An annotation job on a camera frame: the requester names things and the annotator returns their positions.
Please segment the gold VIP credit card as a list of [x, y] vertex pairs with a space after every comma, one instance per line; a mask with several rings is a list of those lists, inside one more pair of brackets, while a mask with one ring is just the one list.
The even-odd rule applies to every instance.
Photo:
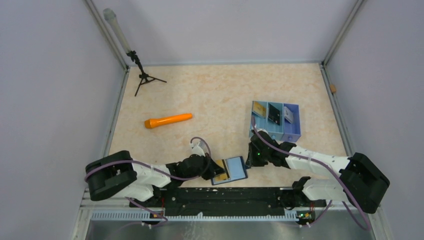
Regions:
[[215, 161], [214, 173], [215, 175], [211, 179], [213, 185], [218, 185], [227, 180], [230, 180], [229, 170], [224, 159]]

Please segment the dark blue leather card holder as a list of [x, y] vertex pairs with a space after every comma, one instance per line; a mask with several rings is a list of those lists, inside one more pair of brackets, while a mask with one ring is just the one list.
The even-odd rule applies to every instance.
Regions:
[[211, 179], [211, 185], [221, 185], [248, 178], [248, 173], [245, 165], [245, 161], [242, 156], [231, 157], [227, 159], [221, 159], [216, 162], [224, 172], [217, 173], [214, 178]]

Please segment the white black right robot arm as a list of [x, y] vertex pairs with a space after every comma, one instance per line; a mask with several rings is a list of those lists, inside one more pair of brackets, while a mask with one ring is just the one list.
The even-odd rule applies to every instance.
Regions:
[[292, 184], [293, 200], [299, 206], [316, 200], [333, 200], [374, 214], [391, 184], [363, 153], [356, 152], [353, 156], [323, 154], [292, 142], [278, 143], [265, 131], [252, 130], [249, 137], [251, 166], [271, 163], [275, 167], [305, 170], [319, 176], [304, 176]]

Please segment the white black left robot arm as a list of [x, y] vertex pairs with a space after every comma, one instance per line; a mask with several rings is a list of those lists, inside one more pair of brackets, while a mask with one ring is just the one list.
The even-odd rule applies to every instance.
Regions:
[[173, 190], [184, 182], [201, 178], [211, 180], [226, 174], [208, 153], [191, 154], [183, 161], [164, 165], [134, 160], [122, 150], [96, 160], [85, 167], [85, 182], [94, 202], [112, 197], [131, 198], [154, 207], [160, 202], [161, 189]]

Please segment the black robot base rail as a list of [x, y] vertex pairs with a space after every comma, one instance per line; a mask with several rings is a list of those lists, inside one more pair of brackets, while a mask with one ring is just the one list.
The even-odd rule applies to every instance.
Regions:
[[283, 216], [295, 208], [327, 206], [325, 200], [311, 201], [300, 190], [281, 187], [156, 188], [153, 197], [138, 204], [164, 209], [170, 217]]

